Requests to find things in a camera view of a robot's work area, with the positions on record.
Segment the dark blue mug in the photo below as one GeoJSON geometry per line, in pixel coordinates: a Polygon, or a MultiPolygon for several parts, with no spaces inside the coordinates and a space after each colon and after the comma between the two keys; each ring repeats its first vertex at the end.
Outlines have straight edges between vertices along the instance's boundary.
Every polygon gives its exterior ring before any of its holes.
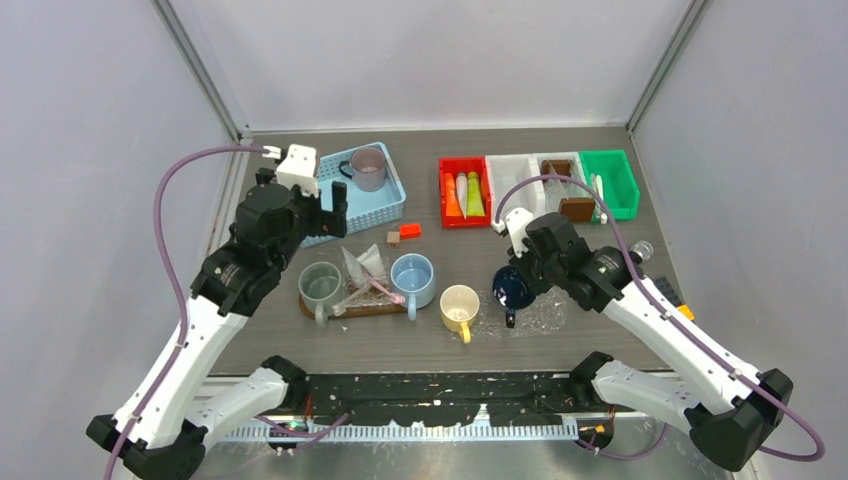
{"type": "Polygon", "coordinates": [[[536,300],[536,294],[527,285],[519,270],[512,265],[503,266],[495,272],[492,295],[504,311],[505,326],[508,329],[515,328],[517,312],[529,307],[536,300]]]}

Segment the white toothpaste tube red cap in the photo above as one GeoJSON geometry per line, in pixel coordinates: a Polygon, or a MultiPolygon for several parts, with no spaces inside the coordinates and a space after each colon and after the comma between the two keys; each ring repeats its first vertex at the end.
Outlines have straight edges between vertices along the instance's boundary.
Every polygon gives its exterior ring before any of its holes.
{"type": "Polygon", "coordinates": [[[345,266],[346,266],[348,275],[349,275],[353,285],[357,289],[365,286],[368,283],[368,278],[369,278],[369,275],[368,275],[366,268],[345,247],[342,247],[341,251],[343,253],[345,266]]]}

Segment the grey-green mug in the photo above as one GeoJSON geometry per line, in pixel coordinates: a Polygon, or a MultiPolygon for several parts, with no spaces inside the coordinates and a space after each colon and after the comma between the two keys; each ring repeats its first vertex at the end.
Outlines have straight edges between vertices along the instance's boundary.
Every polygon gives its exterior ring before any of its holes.
{"type": "Polygon", "coordinates": [[[333,307],[344,298],[342,275],[330,262],[315,262],[303,269],[298,278],[300,299],[313,314],[315,322],[325,327],[333,307]]]}

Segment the mauve mug black handle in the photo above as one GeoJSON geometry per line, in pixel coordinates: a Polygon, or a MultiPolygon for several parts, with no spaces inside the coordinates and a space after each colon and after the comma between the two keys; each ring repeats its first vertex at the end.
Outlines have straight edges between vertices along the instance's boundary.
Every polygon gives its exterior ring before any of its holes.
{"type": "Polygon", "coordinates": [[[362,191],[375,192],[385,183],[387,159],[377,147],[362,147],[339,164],[339,172],[362,191]]]}

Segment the clear textured acrylic holder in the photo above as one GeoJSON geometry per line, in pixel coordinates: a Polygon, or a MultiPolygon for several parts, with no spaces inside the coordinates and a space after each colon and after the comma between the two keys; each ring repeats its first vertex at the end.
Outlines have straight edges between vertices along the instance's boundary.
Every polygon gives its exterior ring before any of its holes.
{"type": "Polygon", "coordinates": [[[347,261],[346,268],[354,291],[333,307],[336,315],[342,315],[350,308],[401,304],[404,301],[402,295],[390,291],[361,262],[347,261]]]}

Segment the light blue mug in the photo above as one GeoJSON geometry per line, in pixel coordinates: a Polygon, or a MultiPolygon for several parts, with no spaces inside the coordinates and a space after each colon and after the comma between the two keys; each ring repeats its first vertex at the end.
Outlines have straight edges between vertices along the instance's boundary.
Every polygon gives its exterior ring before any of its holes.
{"type": "Polygon", "coordinates": [[[408,253],[396,259],[390,268],[392,291],[404,297],[408,319],[416,321],[418,311],[436,296],[436,274],[431,261],[422,254],[408,253]]]}

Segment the pink toothbrush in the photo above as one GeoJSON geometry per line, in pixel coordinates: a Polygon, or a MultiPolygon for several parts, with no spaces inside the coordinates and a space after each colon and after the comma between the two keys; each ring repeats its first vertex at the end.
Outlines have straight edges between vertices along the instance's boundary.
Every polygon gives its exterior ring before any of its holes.
{"type": "Polygon", "coordinates": [[[405,297],[404,297],[402,294],[398,294],[398,293],[395,293],[395,292],[390,291],[389,289],[387,289],[386,287],[384,287],[384,286],[383,286],[383,285],[382,285],[382,284],[381,284],[378,280],[376,280],[376,279],[374,279],[374,278],[369,278],[369,279],[368,279],[368,283],[369,283],[369,284],[370,284],[373,288],[375,288],[376,290],[378,290],[379,292],[381,292],[384,296],[386,296],[386,297],[387,297],[387,299],[388,299],[391,303],[393,303],[393,304],[395,304],[395,305],[403,305],[403,304],[404,304],[404,302],[405,302],[405,297]]]}

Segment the cream mug yellow handle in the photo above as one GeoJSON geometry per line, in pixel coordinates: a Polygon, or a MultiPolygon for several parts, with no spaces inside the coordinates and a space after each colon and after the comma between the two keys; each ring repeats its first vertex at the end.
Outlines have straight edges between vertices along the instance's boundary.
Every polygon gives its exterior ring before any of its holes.
{"type": "Polygon", "coordinates": [[[441,320],[444,327],[459,335],[464,344],[472,341],[471,326],[480,310],[480,298],[467,285],[452,285],[446,288],[439,300],[441,320]]]}

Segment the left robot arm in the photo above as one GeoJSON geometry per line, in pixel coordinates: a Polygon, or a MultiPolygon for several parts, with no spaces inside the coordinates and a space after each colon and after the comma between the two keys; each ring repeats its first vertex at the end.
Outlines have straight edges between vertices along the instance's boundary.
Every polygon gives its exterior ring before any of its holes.
{"type": "Polygon", "coordinates": [[[347,233],[347,186],[310,192],[282,184],[267,169],[236,208],[226,243],[209,255],[191,284],[177,329],[137,391],[114,414],[92,419],[86,434],[116,454],[139,479],[189,479],[206,452],[251,418],[298,412],[308,396],[303,369],[279,355],[206,401],[196,392],[225,347],[280,283],[308,237],[347,233]]]}

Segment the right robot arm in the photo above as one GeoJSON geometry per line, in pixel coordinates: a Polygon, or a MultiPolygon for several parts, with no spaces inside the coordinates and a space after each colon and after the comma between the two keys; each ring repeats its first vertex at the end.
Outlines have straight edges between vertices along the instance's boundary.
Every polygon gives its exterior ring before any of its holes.
{"type": "Polygon", "coordinates": [[[638,371],[593,352],[572,371],[571,397],[584,410],[603,403],[641,411],[687,434],[715,465],[740,471],[779,426],[779,403],[794,384],[781,370],[761,371],[723,348],[683,315],[640,269],[627,249],[591,249],[557,213],[523,208],[498,227],[509,237],[509,262],[537,295],[564,290],[585,311],[598,312],[635,335],[679,376],[638,371]]]}

